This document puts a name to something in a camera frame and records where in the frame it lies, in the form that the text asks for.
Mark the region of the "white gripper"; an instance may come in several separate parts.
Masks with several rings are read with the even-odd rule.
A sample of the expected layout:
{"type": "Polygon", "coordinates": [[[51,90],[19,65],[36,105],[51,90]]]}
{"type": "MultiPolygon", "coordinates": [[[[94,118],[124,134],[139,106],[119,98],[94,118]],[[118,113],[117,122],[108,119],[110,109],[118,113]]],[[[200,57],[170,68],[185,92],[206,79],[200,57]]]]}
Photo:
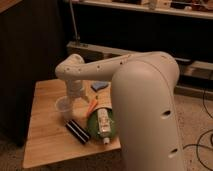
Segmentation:
{"type": "Polygon", "coordinates": [[[69,98],[82,97],[83,100],[89,103],[90,100],[85,93],[85,88],[82,80],[67,81],[66,88],[67,88],[67,96],[69,98]]]}

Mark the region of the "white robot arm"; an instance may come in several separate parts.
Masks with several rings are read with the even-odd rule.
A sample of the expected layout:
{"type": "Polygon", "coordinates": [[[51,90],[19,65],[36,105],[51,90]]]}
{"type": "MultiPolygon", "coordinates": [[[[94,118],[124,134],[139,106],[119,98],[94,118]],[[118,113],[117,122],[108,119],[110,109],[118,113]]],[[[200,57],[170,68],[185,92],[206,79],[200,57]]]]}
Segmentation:
{"type": "Polygon", "coordinates": [[[186,171],[174,103],[179,67],[170,54],[132,53],[91,63],[72,54],[55,74],[70,98],[82,94],[84,80],[111,83],[126,171],[186,171]]]}

